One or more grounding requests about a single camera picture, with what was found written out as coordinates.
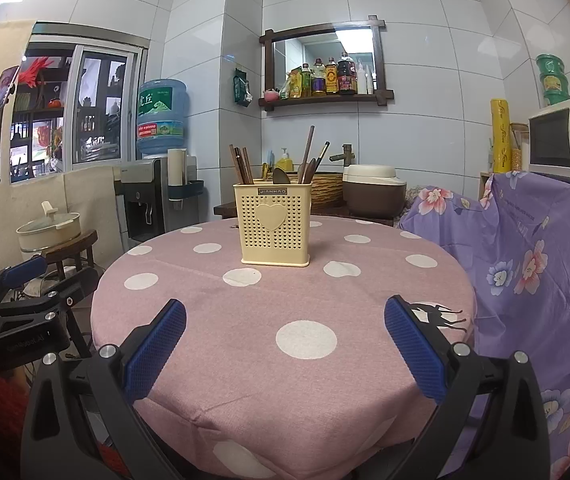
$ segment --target smartphone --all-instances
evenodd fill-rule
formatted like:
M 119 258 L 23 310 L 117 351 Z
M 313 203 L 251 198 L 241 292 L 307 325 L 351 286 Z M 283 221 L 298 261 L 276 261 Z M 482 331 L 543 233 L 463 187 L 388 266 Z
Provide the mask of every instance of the smartphone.
M 20 70 L 20 65 L 12 66 L 2 71 L 0 76 L 0 109 L 5 106 L 7 98 L 9 97 L 9 90 L 16 79 L 18 70 Z

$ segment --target white microwave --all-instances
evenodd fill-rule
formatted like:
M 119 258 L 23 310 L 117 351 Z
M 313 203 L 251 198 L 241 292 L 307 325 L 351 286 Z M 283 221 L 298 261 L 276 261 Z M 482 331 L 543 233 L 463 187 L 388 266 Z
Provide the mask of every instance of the white microwave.
M 524 170 L 570 178 L 570 100 L 530 117 L 529 153 L 523 148 Z

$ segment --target faucet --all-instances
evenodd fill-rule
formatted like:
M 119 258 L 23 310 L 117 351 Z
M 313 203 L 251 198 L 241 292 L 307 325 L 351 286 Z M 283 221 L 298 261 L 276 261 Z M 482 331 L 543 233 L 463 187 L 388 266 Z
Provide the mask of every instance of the faucet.
M 351 144 L 343 145 L 343 155 L 332 155 L 329 160 L 336 162 L 337 160 L 343 161 L 343 166 L 346 168 L 351 164 L 351 162 L 356 158 L 356 156 L 351 152 Z

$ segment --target polka dot tablecloth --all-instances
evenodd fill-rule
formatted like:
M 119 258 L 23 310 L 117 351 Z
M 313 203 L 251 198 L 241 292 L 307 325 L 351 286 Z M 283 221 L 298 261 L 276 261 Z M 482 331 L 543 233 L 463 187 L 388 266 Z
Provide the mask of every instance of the polka dot tablecloth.
M 308 267 L 245 266 L 236 219 L 191 226 L 121 256 L 92 305 L 96 346 L 120 344 L 170 298 L 187 328 L 136 409 L 198 468 L 337 480 L 415 437 L 434 409 L 383 323 L 401 294 L 454 342 L 475 300 L 457 262 L 408 232 L 312 217 Z

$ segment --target purple floral fabric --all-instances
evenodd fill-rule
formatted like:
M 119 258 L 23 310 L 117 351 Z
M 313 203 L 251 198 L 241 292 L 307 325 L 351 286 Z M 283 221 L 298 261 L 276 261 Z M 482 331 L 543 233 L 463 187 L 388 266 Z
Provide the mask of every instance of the purple floral fabric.
M 479 354 L 530 356 L 556 480 L 570 466 L 570 185 L 510 171 L 493 175 L 479 202 L 442 189 L 421 195 L 435 196 L 438 208 L 419 198 L 399 227 L 437 243 L 466 270 Z

